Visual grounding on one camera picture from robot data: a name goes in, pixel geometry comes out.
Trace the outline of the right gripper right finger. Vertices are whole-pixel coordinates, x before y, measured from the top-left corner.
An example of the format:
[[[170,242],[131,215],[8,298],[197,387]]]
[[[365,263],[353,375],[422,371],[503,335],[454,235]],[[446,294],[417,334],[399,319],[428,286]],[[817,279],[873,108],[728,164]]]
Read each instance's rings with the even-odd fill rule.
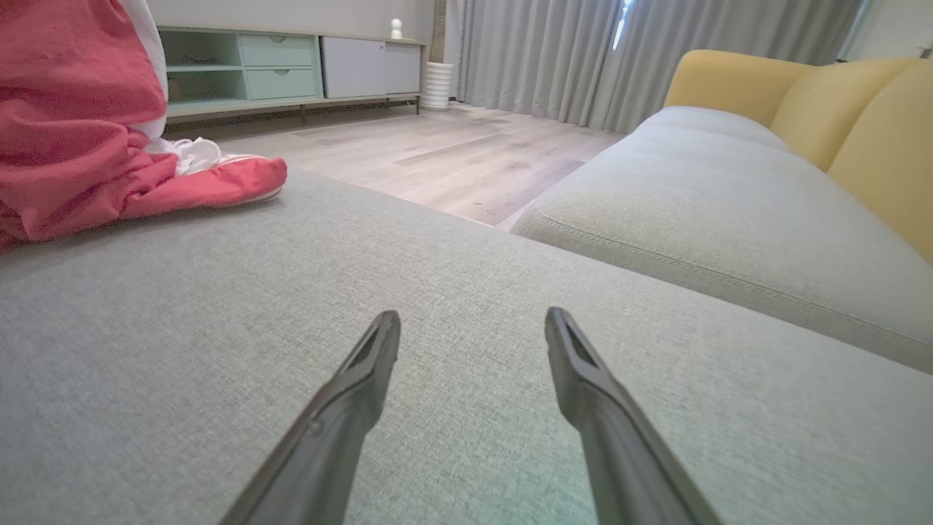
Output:
[[[547,310],[545,337],[559,408],[580,434],[599,523],[719,523],[566,309]]]

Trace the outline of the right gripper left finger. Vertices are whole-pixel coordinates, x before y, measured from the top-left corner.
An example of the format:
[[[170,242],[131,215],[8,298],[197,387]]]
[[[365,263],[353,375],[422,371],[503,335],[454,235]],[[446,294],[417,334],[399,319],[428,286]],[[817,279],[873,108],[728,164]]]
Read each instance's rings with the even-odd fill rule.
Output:
[[[223,524],[340,524],[367,433],[383,412],[399,352],[401,320],[379,313],[321,386]]]

